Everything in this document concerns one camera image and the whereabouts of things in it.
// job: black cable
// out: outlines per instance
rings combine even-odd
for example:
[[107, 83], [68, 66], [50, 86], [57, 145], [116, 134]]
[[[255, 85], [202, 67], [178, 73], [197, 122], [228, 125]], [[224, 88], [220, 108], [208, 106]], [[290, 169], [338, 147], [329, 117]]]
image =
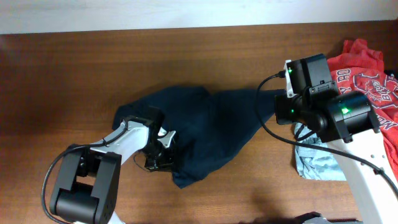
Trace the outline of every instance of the black cable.
[[310, 137], [310, 136], [313, 135], [313, 134], [315, 134], [315, 132], [314, 132], [314, 131], [310, 131], [309, 133], [304, 134], [304, 136], [297, 138], [296, 141], [303, 141], [304, 139]]
[[142, 166], [140, 166], [140, 165], [136, 162], [136, 156], [137, 156], [138, 154], [140, 154], [140, 153], [141, 153], [141, 150], [139, 150], [138, 153], [135, 153], [135, 154], [133, 155], [132, 159], [133, 159], [134, 163], [135, 163], [138, 167], [140, 167], [143, 171], [145, 171], [145, 172], [150, 172], [149, 170], [143, 168]]
[[51, 213], [49, 212], [49, 210], [47, 209], [47, 206], [45, 205], [45, 189], [47, 186], [47, 181], [49, 180], [51, 171], [53, 170], [53, 168], [55, 167], [55, 165], [57, 164], [57, 162], [62, 159], [64, 156], [66, 156], [67, 154], [71, 153], [71, 152], [75, 152], [77, 150], [80, 149], [86, 149], [87, 147], [102, 147], [102, 146], [106, 146], [108, 144], [111, 144], [112, 142], [116, 141], [118, 138], [120, 138], [124, 133], [126, 133], [126, 131], [128, 130], [129, 124], [127, 121], [123, 120], [125, 125], [124, 125], [124, 129], [121, 133], [119, 133], [116, 137], [112, 138], [109, 141], [105, 141], [105, 139], [103, 139], [102, 143], [98, 143], [98, 144], [85, 144], [85, 145], [77, 145], [71, 149], [67, 149], [65, 151], [63, 151], [61, 154], [59, 154], [54, 161], [50, 164], [50, 167], [47, 171], [47, 173], [45, 174], [44, 177], [44, 181], [43, 181], [43, 187], [42, 187], [42, 195], [41, 195], [41, 199], [42, 199], [42, 207], [44, 210], [45, 215], [53, 220], [56, 223], [60, 223], [60, 224], [70, 224], [68, 222], [64, 222], [62, 220], [59, 220], [58, 218], [55, 218], [55, 216], [51, 215]]
[[302, 125], [298, 128], [298, 130], [296, 131], [296, 133], [294, 134], [294, 139], [296, 139], [296, 141], [297, 141], [297, 139], [299, 138], [301, 132], [304, 130], [304, 127], [305, 127], [304, 124], [302, 124]]
[[398, 199], [398, 189], [395, 186], [395, 184], [393, 183], [393, 181], [390, 179], [390, 177], [384, 172], [384, 170], [378, 168], [376, 165], [374, 165], [373, 163], [367, 161], [366, 159], [362, 159], [362, 158], [360, 158], [358, 156], [354, 156], [352, 154], [349, 154], [349, 153], [346, 153], [346, 152], [341, 152], [341, 151], [338, 151], [338, 150], [335, 150], [335, 149], [330, 149], [330, 148], [327, 148], [327, 147], [321, 147], [321, 146], [315, 146], [315, 145], [311, 145], [311, 144], [304, 144], [304, 143], [300, 143], [300, 142], [294, 142], [294, 141], [288, 140], [286, 138], [282, 138], [282, 137], [276, 135], [275, 133], [273, 133], [270, 129], [268, 129], [267, 126], [265, 125], [265, 122], [262, 120], [260, 112], [259, 112], [258, 96], [259, 96], [260, 89], [263, 86], [263, 84], [265, 84], [265, 82], [267, 82], [267, 81], [269, 81], [269, 80], [271, 80], [273, 78], [276, 78], [276, 77], [282, 77], [282, 76], [279, 75], [279, 73], [278, 73], [278, 74], [272, 75], [272, 76], [266, 78], [264, 81], [262, 81], [260, 83], [259, 87], [257, 88], [256, 97], [254, 99], [254, 112], [256, 113], [256, 116], [257, 116], [261, 126], [267, 131], [267, 133], [270, 134], [272, 137], [274, 137], [274, 138], [276, 138], [276, 139], [278, 139], [278, 140], [280, 140], [282, 142], [285, 142], [287, 144], [291, 144], [293, 146], [301, 146], [301, 147], [307, 147], [307, 148], [310, 148], [310, 149], [316, 149], [316, 150], [321, 150], [321, 151], [325, 151], [325, 152], [330, 152], [332, 154], [336, 154], [336, 155], [339, 155], [339, 156], [347, 157], [347, 158], [353, 159], [355, 161], [361, 162], [362, 164], [365, 164], [365, 165], [369, 166], [370, 168], [373, 169], [375, 175], [380, 174], [384, 178], [384, 180], [386, 180], [386, 182], [390, 185], [391, 189], [394, 191], [394, 193], [395, 193], [395, 195], [396, 195], [396, 197]]

